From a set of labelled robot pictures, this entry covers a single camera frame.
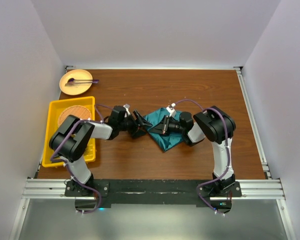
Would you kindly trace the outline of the teal cloth napkin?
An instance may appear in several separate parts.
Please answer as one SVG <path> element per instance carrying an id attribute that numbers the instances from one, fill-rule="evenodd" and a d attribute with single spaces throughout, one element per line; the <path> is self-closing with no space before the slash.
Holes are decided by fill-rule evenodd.
<path id="1" fill-rule="evenodd" d="M 183 138 L 180 133 L 172 132 L 169 135 L 160 135 L 151 132 L 151 130 L 157 124 L 159 124 L 160 121 L 163 120 L 164 116 L 166 116 L 167 114 L 168 111 L 166 110 L 166 108 L 161 107 L 144 116 L 145 120 L 152 124 L 152 127 L 146 127 L 145 129 L 163 152 L 166 152 L 183 142 Z"/>

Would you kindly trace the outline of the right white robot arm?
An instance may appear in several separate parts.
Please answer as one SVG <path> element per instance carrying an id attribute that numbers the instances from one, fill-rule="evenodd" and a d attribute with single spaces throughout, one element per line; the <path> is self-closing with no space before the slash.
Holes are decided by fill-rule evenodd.
<path id="1" fill-rule="evenodd" d="M 194 146 L 207 139 L 212 144 L 214 169 L 212 180 L 205 182 L 220 197 L 225 196 L 234 185 L 236 178 L 232 166 L 232 141 L 236 130 L 235 121 L 216 106 L 192 115 L 190 112 L 177 113 L 174 106 L 166 108 L 166 114 L 157 114 L 147 128 L 162 150 L 167 151 L 183 141 Z"/>

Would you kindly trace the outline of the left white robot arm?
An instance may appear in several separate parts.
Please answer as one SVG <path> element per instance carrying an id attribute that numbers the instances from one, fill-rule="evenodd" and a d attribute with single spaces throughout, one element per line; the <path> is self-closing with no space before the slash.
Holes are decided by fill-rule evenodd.
<path id="1" fill-rule="evenodd" d="M 82 196 L 99 197 L 93 174 L 84 159 L 90 139 L 113 140 L 120 132 L 128 132 L 136 139 L 152 126 L 137 110 L 130 113 L 127 104 L 115 106 L 111 114 L 100 121 L 69 115 L 49 140 L 49 148 L 53 150 L 50 161 L 63 163 L 70 174 L 71 185 Z"/>

